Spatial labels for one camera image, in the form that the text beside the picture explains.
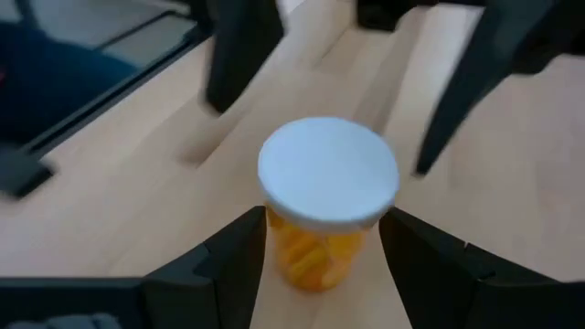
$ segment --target pill bottle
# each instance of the pill bottle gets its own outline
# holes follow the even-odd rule
[[[305,118],[261,148],[260,186],[276,263],[293,286],[335,287],[350,271],[369,229],[386,213],[399,172],[386,142],[340,118]]]

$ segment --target light wood surface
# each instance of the light wood surface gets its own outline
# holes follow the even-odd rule
[[[556,279],[585,279],[582,60],[506,80],[419,180],[420,140],[478,12],[417,9],[390,35],[355,29],[350,2],[283,8],[288,36],[227,115],[198,96],[210,40],[48,154],[51,181],[0,200],[0,275],[144,275],[262,202],[256,160],[271,132],[335,115],[392,145],[398,207]],[[286,285],[271,244],[251,328],[410,328],[378,234],[324,294]]]

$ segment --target black metal bar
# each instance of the black metal bar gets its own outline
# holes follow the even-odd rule
[[[217,0],[218,21],[206,99],[223,113],[284,36],[274,0]]]
[[[148,27],[149,25],[151,25],[151,24],[153,24],[153,23],[155,23],[155,22],[159,21],[159,20],[160,20],[160,19],[162,19],[163,17],[170,16],[170,15],[172,15],[172,14],[173,14],[173,12],[172,12],[172,11],[170,11],[170,10],[167,10],[167,11],[165,11],[165,12],[163,12],[163,13],[161,13],[161,14],[157,15],[157,16],[154,16],[154,17],[152,17],[152,18],[150,18],[150,19],[146,20],[146,21],[145,21],[145,22],[143,22],[143,23],[140,23],[140,24],[138,24],[138,25],[137,25],[137,26],[135,26],[135,27],[131,27],[130,29],[128,29],[128,30],[126,30],[126,31],[122,32],[121,34],[119,34],[119,35],[117,35],[117,36],[115,36],[115,37],[111,37],[110,39],[108,39],[108,40],[106,40],[106,41],[102,42],[101,44],[99,44],[99,45],[96,47],[96,49],[98,49],[98,50],[101,50],[101,49],[105,49],[105,48],[107,48],[107,47],[109,47],[109,46],[111,46],[111,45],[114,45],[114,44],[116,44],[116,43],[118,43],[118,42],[120,42],[120,41],[124,40],[125,38],[127,38],[127,37],[129,37],[129,36],[133,35],[134,33],[136,33],[136,32],[138,32],[138,31],[140,31],[141,29],[143,29],[143,28],[145,28],[145,27]]]

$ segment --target white cap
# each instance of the white cap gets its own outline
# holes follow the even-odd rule
[[[399,189],[396,160],[385,141],[339,118],[283,125],[262,146],[258,177],[274,211],[324,232],[371,227]]]

